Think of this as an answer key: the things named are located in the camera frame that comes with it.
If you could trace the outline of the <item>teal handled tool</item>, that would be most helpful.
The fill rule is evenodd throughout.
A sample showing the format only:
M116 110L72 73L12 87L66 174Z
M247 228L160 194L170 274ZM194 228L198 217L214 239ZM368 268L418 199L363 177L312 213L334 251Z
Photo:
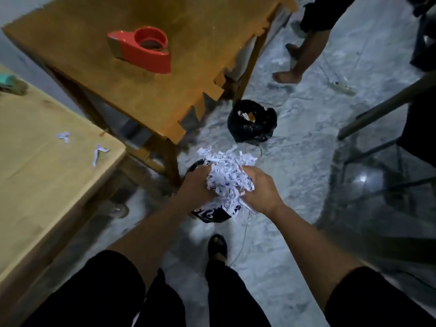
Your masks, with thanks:
M15 75L0 72L0 92L24 96L27 94L28 84Z

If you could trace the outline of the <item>bundle of shredded white paper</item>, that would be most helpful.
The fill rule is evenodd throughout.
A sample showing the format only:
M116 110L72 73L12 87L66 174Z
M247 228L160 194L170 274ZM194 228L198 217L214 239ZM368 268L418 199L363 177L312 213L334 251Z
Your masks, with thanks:
M225 152L213 152L211 147L197 151L200 159L210 162L211 171L207 179L208 189L214 190L215 199L202 206L202 209L222 208L232 215L232 220L244 223L252 210L240 199L242 191L253 191L254 184L243 167L254 166L257 157L237 150L237 146Z

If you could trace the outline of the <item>light wooden table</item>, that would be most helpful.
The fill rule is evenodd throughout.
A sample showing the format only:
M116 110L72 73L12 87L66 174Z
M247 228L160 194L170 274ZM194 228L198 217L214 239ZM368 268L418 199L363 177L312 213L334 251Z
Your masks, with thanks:
M69 143L55 137L70 132ZM126 146L28 83L0 94L0 326L86 220ZM93 167L97 145L100 153Z

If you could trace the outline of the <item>white power strip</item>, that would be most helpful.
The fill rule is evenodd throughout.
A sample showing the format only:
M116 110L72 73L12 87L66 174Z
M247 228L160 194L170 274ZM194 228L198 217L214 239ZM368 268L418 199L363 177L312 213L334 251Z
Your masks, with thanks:
M356 90L344 81L330 82L330 88L348 96L355 96L357 94Z

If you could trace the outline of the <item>orange wooden table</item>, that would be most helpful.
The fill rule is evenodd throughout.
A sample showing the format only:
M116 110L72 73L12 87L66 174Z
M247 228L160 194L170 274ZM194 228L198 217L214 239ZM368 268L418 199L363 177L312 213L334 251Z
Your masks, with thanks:
M129 154L179 186L182 120L205 114L204 94L243 97L281 7L297 0L53 0L5 25L97 126L84 91L152 132Z

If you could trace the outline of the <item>black patterned waste bin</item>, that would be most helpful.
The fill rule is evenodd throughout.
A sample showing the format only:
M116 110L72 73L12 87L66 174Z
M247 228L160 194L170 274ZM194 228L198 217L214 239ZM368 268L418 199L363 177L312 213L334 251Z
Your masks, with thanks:
M194 164L192 164L188 170L186 171L186 174L189 172L194 171L201 165L209 165L210 162L205 159L199 159ZM228 214L224 209L222 208L214 208L214 209L197 209L191 211L191 216L193 218L197 218L201 220L204 223L222 223L228 219L232 218L231 214Z

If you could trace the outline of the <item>person's right forearm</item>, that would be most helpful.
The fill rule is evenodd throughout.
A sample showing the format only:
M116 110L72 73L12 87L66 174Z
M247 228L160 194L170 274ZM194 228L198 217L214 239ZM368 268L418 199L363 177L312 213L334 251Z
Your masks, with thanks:
M324 312L339 282L364 264L337 247L284 203L277 203L265 215L281 232L310 292Z

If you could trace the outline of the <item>red tape dispenser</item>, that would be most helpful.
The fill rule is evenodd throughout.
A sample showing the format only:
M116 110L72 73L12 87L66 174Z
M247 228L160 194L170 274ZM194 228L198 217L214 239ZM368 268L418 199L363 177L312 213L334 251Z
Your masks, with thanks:
M135 31L117 30L106 37L115 58L153 73L171 73L168 38L159 28L145 26Z

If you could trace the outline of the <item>person's black trousers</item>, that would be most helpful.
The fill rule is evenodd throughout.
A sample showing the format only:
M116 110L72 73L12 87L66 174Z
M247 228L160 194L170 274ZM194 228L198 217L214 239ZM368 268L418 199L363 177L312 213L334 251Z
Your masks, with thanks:
M271 327L236 271L209 261L210 327ZM105 250L90 258L21 327L186 327L185 307L158 270L148 292L126 257ZM368 267L347 274L324 311L330 327L436 327L436 319Z

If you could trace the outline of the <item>person's left forearm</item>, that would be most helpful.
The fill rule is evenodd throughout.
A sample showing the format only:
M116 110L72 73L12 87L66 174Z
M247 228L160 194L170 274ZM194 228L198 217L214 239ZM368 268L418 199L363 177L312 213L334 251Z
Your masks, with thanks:
M107 249L126 257L148 290L179 226L192 210L203 204L193 198L176 195Z

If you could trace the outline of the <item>person's left hand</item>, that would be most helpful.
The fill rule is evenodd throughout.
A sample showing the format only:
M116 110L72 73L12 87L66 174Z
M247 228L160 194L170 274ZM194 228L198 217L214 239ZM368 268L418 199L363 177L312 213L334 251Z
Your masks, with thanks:
M186 174L175 195L177 206L181 211L189 213L215 199L217 196L215 191L208 189L207 186L210 171L210 165L202 165Z

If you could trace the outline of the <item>black plastic bag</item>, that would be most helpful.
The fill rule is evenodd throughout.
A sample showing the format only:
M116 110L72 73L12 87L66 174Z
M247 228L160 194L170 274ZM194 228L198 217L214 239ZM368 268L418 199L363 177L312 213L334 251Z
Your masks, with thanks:
M265 108L255 101L244 99L232 108L227 127L236 143L257 145L273 136L277 119L273 108Z

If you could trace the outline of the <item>person's right hand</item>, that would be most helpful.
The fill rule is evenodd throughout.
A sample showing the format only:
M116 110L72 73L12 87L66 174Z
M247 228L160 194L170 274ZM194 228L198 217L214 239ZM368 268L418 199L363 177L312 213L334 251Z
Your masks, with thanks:
M255 202L247 205L271 219L285 205L273 178L255 166L245 166L243 170L252 180L255 191Z

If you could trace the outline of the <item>person's black sandal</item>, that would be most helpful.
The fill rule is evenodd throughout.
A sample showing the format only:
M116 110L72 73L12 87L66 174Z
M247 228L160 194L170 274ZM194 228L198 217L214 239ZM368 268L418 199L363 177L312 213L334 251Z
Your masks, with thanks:
M228 245L220 234L214 234L208 242L209 261L216 260L226 264L228 258Z

